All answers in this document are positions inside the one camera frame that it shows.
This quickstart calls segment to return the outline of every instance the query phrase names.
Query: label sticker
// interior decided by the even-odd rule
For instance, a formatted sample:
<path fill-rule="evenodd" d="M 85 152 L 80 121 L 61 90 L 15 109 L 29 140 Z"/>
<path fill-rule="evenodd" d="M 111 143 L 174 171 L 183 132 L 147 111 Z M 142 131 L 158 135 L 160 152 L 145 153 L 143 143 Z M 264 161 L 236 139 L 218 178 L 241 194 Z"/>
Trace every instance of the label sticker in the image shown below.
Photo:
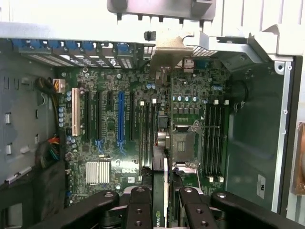
<path fill-rule="evenodd" d="M 135 178 L 134 177 L 129 177 L 127 178 L 128 183 L 135 183 Z"/>
<path fill-rule="evenodd" d="M 264 199 L 265 197 L 265 189 L 266 189 L 266 178 L 263 177 L 262 175 L 258 175 L 256 194 L 262 199 Z"/>

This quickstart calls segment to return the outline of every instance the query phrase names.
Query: green circuit board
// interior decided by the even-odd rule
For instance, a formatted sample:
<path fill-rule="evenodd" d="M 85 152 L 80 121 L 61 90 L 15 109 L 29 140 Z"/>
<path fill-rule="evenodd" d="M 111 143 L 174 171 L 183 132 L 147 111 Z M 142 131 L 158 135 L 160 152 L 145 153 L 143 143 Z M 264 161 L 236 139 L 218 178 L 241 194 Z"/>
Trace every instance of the green circuit board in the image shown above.
<path fill-rule="evenodd" d="M 69 205 L 101 190 L 111 189 L 121 195 L 125 188 L 141 185 L 140 170 L 151 165 L 152 146 L 156 144 L 158 111 L 172 112 L 176 125 L 197 122 L 203 127 L 194 132 L 194 157 L 186 162 L 197 169 L 198 175 L 184 174 L 185 185 L 198 187 L 199 180 L 207 194 L 223 189 L 223 183 L 207 181 L 201 165 L 205 159 L 206 106 L 213 105 L 215 100 L 223 103 L 229 73 L 218 61 L 211 61 L 193 73 L 175 69 L 171 77 L 173 93 L 170 86 L 156 85 L 148 68 L 142 71 L 60 69 L 57 78 L 65 80 L 60 107 L 64 109 L 61 130 L 67 135 Z M 80 90 L 78 136 L 72 136 L 71 132 L 72 88 Z"/>

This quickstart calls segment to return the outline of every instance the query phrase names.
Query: heatsink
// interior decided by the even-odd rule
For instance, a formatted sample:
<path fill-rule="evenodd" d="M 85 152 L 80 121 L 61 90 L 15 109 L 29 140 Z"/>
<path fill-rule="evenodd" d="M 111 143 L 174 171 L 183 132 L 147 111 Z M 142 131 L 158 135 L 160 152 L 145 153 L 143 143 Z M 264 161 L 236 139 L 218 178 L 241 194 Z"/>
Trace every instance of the heatsink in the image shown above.
<path fill-rule="evenodd" d="M 98 185 L 110 182 L 110 161 L 86 162 L 86 184 Z"/>

